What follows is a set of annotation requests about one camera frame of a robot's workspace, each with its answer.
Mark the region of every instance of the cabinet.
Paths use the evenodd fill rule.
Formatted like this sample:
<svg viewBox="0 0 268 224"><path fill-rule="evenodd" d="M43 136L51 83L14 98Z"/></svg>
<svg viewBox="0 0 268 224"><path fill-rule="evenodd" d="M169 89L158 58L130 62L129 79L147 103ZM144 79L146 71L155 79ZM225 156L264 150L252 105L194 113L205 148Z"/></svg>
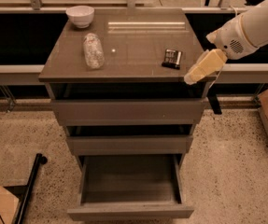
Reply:
<svg viewBox="0 0 268 224"><path fill-rule="evenodd" d="M88 32L102 41L100 70L85 64ZM161 66L166 49L183 51L180 70ZM88 29L65 25L39 79L82 171L71 218L191 215L179 168L211 81L189 86L183 76L201 53L180 9L96 9Z"/></svg>

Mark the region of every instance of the white bowl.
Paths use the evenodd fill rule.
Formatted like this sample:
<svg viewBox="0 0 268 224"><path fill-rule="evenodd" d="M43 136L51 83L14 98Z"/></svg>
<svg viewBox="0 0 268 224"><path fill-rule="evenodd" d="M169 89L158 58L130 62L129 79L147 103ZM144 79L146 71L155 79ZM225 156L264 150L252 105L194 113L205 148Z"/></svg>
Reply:
<svg viewBox="0 0 268 224"><path fill-rule="evenodd" d="M89 6L75 6L66 10L69 20L78 28L90 25L94 18L94 8Z"/></svg>

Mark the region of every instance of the speckled floor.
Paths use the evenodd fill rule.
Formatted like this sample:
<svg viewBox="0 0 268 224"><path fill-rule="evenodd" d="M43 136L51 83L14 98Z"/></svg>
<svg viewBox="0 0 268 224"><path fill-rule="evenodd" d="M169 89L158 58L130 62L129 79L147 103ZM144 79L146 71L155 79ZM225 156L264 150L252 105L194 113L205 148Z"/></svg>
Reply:
<svg viewBox="0 0 268 224"><path fill-rule="evenodd" d="M49 162L24 223L75 223L66 210L76 204L80 171L52 112L0 112L0 184L25 184L37 152ZM268 139L256 109L206 110L180 172L190 219L105 223L268 223Z"/></svg>

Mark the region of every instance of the brown tabletop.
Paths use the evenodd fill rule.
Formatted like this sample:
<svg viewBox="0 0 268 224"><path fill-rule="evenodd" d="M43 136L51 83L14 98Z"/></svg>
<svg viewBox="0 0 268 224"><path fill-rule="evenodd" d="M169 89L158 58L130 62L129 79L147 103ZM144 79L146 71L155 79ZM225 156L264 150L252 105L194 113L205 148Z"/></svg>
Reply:
<svg viewBox="0 0 268 224"><path fill-rule="evenodd" d="M91 70L85 62L83 37L99 36L105 64ZM180 70L162 67L166 49L183 52ZM92 24L76 28L70 21L39 76L42 82L176 82L182 81L203 52L181 9L95 9Z"/></svg>

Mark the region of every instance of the drawer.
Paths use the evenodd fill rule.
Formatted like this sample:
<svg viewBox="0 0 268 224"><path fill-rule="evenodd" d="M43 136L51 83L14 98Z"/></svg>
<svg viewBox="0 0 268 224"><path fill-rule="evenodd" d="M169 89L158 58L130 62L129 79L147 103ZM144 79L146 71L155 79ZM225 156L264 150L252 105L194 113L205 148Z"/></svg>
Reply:
<svg viewBox="0 0 268 224"><path fill-rule="evenodd" d="M185 154L191 125L80 126L66 141L73 155Z"/></svg>
<svg viewBox="0 0 268 224"><path fill-rule="evenodd" d="M85 156L75 221L187 218L173 155Z"/></svg>
<svg viewBox="0 0 268 224"><path fill-rule="evenodd" d="M195 100L66 100L52 101L60 125L193 124L204 112Z"/></svg>

